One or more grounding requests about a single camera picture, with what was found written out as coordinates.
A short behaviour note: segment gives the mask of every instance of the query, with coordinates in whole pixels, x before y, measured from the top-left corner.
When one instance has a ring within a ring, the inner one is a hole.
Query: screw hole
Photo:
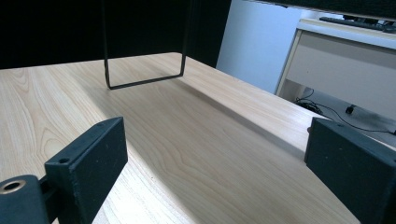
[[[11,183],[11,184],[9,184],[9,185],[6,185],[6,186],[4,187],[4,189],[5,189],[5,190],[12,190],[12,189],[17,188],[19,185],[20,185],[20,183],[18,183],[18,182],[16,182],[16,183]]]
[[[8,193],[15,192],[15,191],[23,188],[23,186],[25,184],[26,184],[26,181],[24,181],[24,180],[15,180],[15,181],[6,183],[5,185],[3,185],[0,188],[0,194],[8,194]]]
[[[60,160],[59,160],[59,163],[66,163],[66,162],[68,162],[68,161],[70,161],[70,160],[67,159],[67,158],[63,158],[63,159],[60,159]]]

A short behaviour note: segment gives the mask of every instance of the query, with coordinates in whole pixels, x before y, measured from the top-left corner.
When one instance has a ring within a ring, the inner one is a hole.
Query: light wood grain surface
[[[110,61],[113,84],[178,54]],[[303,162],[313,114],[188,59],[179,79],[106,89],[103,62],[0,71],[0,180],[124,116],[129,161],[96,223],[358,223]]]

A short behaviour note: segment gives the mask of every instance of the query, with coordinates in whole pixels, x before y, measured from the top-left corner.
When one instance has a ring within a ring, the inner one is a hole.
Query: black cable
[[[314,94],[314,90],[312,90],[312,92],[311,92],[308,96],[305,96],[305,97],[303,97],[303,98],[301,98],[301,99],[300,99],[300,98],[296,98],[295,104],[301,105],[302,107],[311,106],[312,108],[315,109],[314,112],[317,112],[318,114],[320,114],[320,115],[322,115],[322,116],[324,116],[324,115],[323,115],[323,112],[320,110],[320,108],[318,108],[318,106],[321,106],[321,107],[324,107],[324,108],[326,108],[326,109],[329,109],[329,110],[331,110],[332,112],[334,112],[334,113],[337,115],[337,117],[338,117],[341,121],[343,121],[344,123],[348,124],[349,126],[355,128],[355,129],[359,129],[359,130],[366,131],[366,132],[370,132],[370,133],[390,133],[390,134],[396,135],[396,131],[395,131],[395,133],[392,133],[392,132],[390,132],[390,131],[368,130],[368,129],[363,129],[363,128],[360,128],[360,127],[358,127],[358,126],[355,126],[355,125],[353,125],[353,124],[347,122],[346,120],[344,120],[344,119],[338,114],[338,112],[335,111],[334,109],[332,109],[332,108],[330,108],[330,107],[328,107],[328,106],[326,106],[326,105],[317,104],[317,103],[313,102],[312,100],[308,100],[307,98],[310,97],[310,96],[312,96],[313,94]]]
[[[320,104],[316,104],[316,105],[319,105],[319,106],[322,106],[322,107],[324,107],[324,108],[327,108],[327,109],[331,110],[332,112],[334,112],[334,113],[338,116],[338,118],[339,118],[340,120],[342,120],[343,122],[345,122],[346,124],[348,124],[349,126],[351,126],[351,127],[353,127],[353,128],[356,128],[356,129],[359,129],[359,130],[362,130],[362,131],[366,131],[366,132],[370,132],[370,133],[391,133],[391,134],[393,134],[393,133],[390,132],[390,131],[368,130],[368,129],[360,128],[360,127],[355,126],[355,125],[353,125],[353,124],[347,122],[346,120],[344,120],[344,119],[337,113],[337,111],[335,111],[334,109],[332,109],[332,108],[330,108],[330,107],[328,107],[328,106],[326,106],[326,105],[320,105]]]

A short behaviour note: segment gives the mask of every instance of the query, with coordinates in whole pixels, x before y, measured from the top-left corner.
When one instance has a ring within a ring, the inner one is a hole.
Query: floor
[[[396,132],[396,120],[384,118],[376,113],[365,110],[356,106],[353,109],[352,114],[347,114],[346,109],[350,106],[350,103],[341,101],[337,98],[331,97],[325,93],[320,91],[312,91],[310,89],[305,90],[302,98],[306,98],[307,100],[311,100],[316,104],[326,105],[327,107],[333,109],[335,112],[339,114],[339,116],[344,119],[346,122],[367,130],[374,131],[387,131],[387,132]],[[320,110],[323,112],[323,115],[333,119],[337,122],[344,123],[334,111],[329,108],[325,108],[323,106],[319,106]],[[396,147],[396,135],[391,133],[378,133],[378,132],[366,132],[362,130],[355,129],[361,133],[364,133],[368,136],[373,137],[383,143],[386,143],[390,146]]]

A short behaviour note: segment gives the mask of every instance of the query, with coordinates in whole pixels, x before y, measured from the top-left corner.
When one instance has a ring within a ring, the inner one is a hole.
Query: dark wall
[[[189,56],[216,66],[231,0],[199,1]],[[189,1],[106,0],[110,58],[181,52]],[[0,3],[0,68],[104,58],[100,0]]]
[[[0,10],[0,68],[103,58],[96,0],[6,0]]]

